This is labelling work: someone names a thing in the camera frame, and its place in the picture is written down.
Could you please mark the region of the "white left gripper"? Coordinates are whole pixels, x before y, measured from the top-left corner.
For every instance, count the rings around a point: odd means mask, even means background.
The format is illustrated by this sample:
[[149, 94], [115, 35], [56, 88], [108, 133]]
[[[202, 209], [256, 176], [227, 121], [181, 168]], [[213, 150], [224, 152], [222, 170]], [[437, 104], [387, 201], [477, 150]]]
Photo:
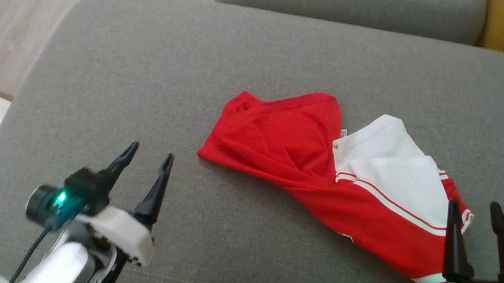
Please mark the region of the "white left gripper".
[[[138, 141], [132, 142], [107, 168], [98, 172], [104, 192], [110, 193], [114, 188], [118, 178], [136, 155], [139, 145]], [[152, 226], [159, 217], [174, 158], [172, 153], [167, 155], [158, 170], [157, 180], [136, 206], [133, 216], [115, 206], [107, 206], [93, 216], [78, 214], [76, 220], [92, 227], [95, 233], [123, 251], [130, 260], [149, 266], [155, 251]]]

